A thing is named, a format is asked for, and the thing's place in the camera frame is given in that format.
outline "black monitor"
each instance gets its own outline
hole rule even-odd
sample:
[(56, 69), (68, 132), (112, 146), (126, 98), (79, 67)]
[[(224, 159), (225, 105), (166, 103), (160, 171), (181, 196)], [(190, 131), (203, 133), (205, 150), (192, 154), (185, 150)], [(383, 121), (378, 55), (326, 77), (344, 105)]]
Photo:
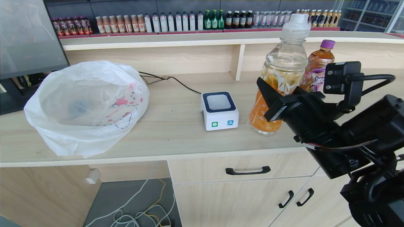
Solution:
[(0, 4), (0, 114), (22, 110), (37, 87), (21, 89), (11, 78), (69, 66), (43, 0)]

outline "white bottle cap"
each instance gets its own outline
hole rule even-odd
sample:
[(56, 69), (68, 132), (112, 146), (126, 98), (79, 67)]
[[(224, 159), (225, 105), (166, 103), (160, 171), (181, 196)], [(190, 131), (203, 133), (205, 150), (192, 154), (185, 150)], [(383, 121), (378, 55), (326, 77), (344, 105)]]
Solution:
[(296, 40), (309, 37), (311, 24), (307, 23), (308, 18), (307, 14), (292, 14), (290, 21), (283, 25), (282, 37)]

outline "white plastic bag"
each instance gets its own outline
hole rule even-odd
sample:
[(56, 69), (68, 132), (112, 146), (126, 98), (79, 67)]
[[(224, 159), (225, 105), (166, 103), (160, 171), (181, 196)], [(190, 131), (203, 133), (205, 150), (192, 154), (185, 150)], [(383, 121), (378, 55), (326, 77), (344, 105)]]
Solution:
[(131, 66), (89, 61), (49, 74), (24, 107), (58, 156), (103, 153), (145, 113), (149, 90)]

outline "purple bottle cap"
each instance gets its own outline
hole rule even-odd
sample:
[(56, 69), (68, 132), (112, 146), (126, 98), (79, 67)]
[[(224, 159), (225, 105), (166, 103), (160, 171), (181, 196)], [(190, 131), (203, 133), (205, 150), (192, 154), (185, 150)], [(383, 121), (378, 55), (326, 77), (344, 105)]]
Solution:
[(332, 49), (334, 48), (335, 41), (333, 40), (323, 40), (321, 42), (320, 48), (325, 48), (325, 49)]

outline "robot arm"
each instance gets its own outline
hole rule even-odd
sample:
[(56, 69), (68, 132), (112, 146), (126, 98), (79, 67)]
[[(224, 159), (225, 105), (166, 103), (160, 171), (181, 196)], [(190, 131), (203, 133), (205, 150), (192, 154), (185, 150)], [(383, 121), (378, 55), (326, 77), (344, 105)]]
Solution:
[[(358, 61), (326, 67), (324, 93), (345, 95), (339, 103), (325, 103), (321, 92), (297, 88), (282, 96), (258, 78), (269, 110), (267, 121), (283, 120), (292, 129), (330, 179), (345, 174), (351, 180), (341, 195), (352, 217), (363, 227), (404, 226), (404, 170), (396, 171), (394, 152), (404, 147), (404, 102), (385, 95), (341, 126), (335, 120), (355, 110), (361, 96), (388, 83), (393, 75), (360, 73)], [(364, 80), (384, 80), (364, 91)]]

